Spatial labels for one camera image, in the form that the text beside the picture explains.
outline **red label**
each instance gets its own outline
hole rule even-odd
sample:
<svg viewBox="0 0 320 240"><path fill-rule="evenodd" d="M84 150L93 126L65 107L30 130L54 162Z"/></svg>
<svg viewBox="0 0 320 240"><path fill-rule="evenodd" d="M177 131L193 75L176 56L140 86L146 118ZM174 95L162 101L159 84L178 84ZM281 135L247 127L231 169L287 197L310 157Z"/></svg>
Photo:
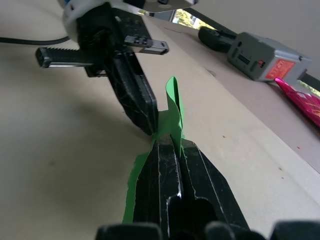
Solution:
<svg viewBox="0 0 320 240"><path fill-rule="evenodd" d="M296 63L294 61L278 59L276 61L275 65L273 65L271 70L266 75L266 78L272 79L272 80L279 78L282 80L285 78L285 76L288 74L288 72L292 69L292 67L295 64Z"/></svg>

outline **pink object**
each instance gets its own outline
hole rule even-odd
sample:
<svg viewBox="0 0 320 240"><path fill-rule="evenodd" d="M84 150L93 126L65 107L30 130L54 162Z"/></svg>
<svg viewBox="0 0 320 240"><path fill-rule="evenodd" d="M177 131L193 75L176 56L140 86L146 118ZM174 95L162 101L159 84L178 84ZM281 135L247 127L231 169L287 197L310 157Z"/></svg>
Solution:
<svg viewBox="0 0 320 240"><path fill-rule="evenodd" d="M285 94L320 128L320 99L316 96L296 91L279 78L275 82Z"/></svg>

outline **white wall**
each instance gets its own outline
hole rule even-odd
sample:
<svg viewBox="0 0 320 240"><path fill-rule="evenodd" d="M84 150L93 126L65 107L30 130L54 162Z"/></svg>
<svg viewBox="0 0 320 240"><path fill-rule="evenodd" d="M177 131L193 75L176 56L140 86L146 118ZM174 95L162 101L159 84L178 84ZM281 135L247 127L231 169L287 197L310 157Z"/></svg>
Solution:
<svg viewBox="0 0 320 240"><path fill-rule="evenodd" d="M320 0L199 0L198 12L230 30L277 40L313 59L320 79Z"/></svg>

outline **black cable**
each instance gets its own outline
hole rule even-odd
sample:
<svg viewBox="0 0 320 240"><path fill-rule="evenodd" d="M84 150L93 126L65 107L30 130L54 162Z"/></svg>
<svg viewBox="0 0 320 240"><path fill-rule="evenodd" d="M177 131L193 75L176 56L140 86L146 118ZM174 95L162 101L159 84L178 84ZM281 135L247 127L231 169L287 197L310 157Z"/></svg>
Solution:
<svg viewBox="0 0 320 240"><path fill-rule="evenodd" d="M23 45L55 45L61 44L68 41L70 38L65 36L63 38L49 40L49 41L36 41L36 40L25 40L25 39L17 39L17 38L9 38L9 37L0 37L0 43L6 44L23 44Z"/></svg>

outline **green paper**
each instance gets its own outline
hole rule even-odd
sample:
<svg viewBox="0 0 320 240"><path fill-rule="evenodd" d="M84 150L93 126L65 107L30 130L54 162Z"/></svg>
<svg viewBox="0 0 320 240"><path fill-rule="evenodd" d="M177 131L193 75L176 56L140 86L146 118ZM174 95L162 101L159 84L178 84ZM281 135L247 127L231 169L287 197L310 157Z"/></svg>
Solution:
<svg viewBox="0 0 320 240"><path fill-rule="evenodd" d="M168 110L160 111L158 116L158 132L152 137L152 146L155 141L165 134L170 134L177 154L181 154L181 139L183 136L184 106L179 94L177 79L173 76L165 85ZM139 174L150 152L138 155L128 179L125 210L122 223L132 223L136 203L136 186Z"/></svg>

